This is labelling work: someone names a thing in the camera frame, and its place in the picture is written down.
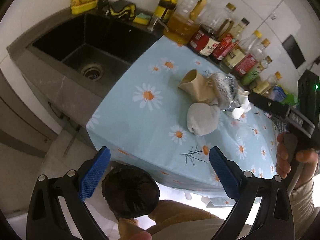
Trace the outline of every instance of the finger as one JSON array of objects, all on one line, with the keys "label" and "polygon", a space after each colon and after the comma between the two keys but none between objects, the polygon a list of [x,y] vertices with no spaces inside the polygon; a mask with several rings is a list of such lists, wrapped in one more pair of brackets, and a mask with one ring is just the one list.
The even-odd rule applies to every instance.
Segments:
[{"label": "finger", "polygon": [[288,175],[286,172],[284,172],[284,171],[278,166],[278,164],[276,164],[276,171],[277,171],[278,175],[279,175],[281,178],[283,178],[283,179],[285,179],[285,178],[287,177],[287,175]]},{"label": "finger", "polygon": [[278,135],[278,137],[277,137],[277,141],[278,142],[282,142],[283,141],[283,135],[284,135],[285,133],[283,132],[283,133],[280,133],[279,135]]},{"label": "finger", "polygon": [[314,150],[302,150],[296,154],[296,159],[301,163],[318,164],[318,154]]},{"label": "finger", "polygon": [[286,160],[282,159],[279,154],[277,154],[276,158],[278,167],[288,174],[291,171],[290,164]]},{"label": "finger", "polygon": [[277,154],[279,154],[283,160],[287,160],[289,158],[288,150],[285,147],[284,143],[279,143]]}]

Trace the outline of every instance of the screw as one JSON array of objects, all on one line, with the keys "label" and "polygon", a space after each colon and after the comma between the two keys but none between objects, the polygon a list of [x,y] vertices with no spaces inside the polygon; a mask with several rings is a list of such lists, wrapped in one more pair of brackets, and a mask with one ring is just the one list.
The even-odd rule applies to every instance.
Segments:
[{"label": "screw", "polygon": [[278,182],[280,182],[282,179],[281,179],[281,177],[280,177],[279,175],[276,175],[276,176],[275,176],[275,180],[278,181]]},{"label": "screw", "polygon": [[250,171],[245,171],[244,172],[244,175],[247,177],[247,178],[251,178],[252,177],[252,173]]},{"label": "screw", "polygon": [[39,181],[43,181],[45,179],[45,175],[40,175],[39,177],[38,177],[38,180]]},{"label": "screw", "polygon": [[70,171],[68,171],[68,173],[67,173],[67,175],[68,175],[69,177],[73,177],[75,174],[76,174],[76,171],[75,171],[75,170],[70,170]]}]

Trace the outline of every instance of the blue tablecloth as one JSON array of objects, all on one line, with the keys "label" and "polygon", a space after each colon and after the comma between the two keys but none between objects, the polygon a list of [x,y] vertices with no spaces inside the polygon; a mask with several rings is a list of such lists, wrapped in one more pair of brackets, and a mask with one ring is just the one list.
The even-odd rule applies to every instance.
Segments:
[{"label": "blue tablecloth", "polygon": [[[220,71],[162,37],[116,83],[87,130],[96,149],[110,148],[114,160],[144,169],[165,186],[215,197],[215,205],[230,205],[208,162],[209,149],[218,146],[242,170],[272,178],[276,127],[252,106],[239,121],[221,112],[218,129],[206,136],[190,133],[186,116],[192,101],[178,85],[195,68],[204,75]],[[247,134],[242,139],[235,138],[239,125]]]}]

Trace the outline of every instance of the kitchen sink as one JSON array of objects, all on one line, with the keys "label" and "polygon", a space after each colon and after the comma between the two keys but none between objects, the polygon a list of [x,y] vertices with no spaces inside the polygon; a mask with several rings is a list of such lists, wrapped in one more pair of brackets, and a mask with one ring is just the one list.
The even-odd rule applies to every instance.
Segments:
[{"label": "kitchen sink", "polygon": [[52,29],[33,46],[108,92],[157,40],[132,23],[86,13]]}]

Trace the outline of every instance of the white cloth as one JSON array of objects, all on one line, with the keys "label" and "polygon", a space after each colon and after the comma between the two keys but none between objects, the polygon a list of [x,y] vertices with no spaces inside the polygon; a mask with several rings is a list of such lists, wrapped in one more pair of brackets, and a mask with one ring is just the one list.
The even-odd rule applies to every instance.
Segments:
[{"label": "white cloth", "polygon": [[[319,212],[312,202],[313,180],[292,192],[290,202],[295,224],[296,239],[299,239],[311,225]],[[207,219],[171,225],[152,236],[152,240],[211,240],[223,224],[223,219]],[[246,236],[251,226],[244,225],[240,237]]]},{"label": "white cloth", "polygon": [[248,100],[248,91],[242,92],[238,90],[238,98],[241,103],[241,107],[235,108],[232,112],[227,111],[227,114],[234,119],[239,119],[242,114],[251,110],[250,102]]},{"label": "white cloth", "polygon": [[196,136],[206,135],[216,130],[219,124],[220,108],[205,103],[190,106],[187,114],[187,126]]}]

